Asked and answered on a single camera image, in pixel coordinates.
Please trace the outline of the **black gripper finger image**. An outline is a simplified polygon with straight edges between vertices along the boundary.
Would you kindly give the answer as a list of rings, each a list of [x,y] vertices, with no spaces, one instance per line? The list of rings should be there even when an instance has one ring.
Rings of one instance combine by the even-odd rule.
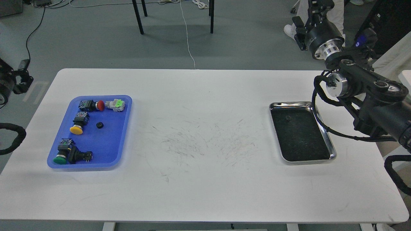
[[[307,30],[304,26],[302,19],[299,16],[294,16],[292,18],[294,25],[296,26],[296,34],[294,35],[294,39],[300,48],[301,51],[306,51],[307,46],[305,44],[305,37],[307,35]]]
[[[13,87],[13,93],[16,95],[26,93],[34,80],[27,70],[29,64],[30,59],[24,59],[20,62],[18,70],[13,72],[15,77],[20,77],[20,82]]]
[[[327,13],[335,6],[333,0],[308,0],[307,25],[317,26],[327,20]]]

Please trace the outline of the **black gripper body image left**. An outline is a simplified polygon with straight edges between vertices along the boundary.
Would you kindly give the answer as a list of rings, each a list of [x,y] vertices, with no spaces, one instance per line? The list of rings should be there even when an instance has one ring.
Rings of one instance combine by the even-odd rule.
[[[14,69],[3,59],[0,59],[0,105],[5,105],[9,101],[9,96],[16,85]]]

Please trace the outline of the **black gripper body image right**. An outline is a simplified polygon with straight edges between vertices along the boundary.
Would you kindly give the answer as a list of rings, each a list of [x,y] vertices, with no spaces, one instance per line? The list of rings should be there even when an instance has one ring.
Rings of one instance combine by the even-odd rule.
[[[304,39],[307,50],[317,60],[327,60],[331,55],[341,52],[344,42],[340,31],[329,21],[314,26]]]

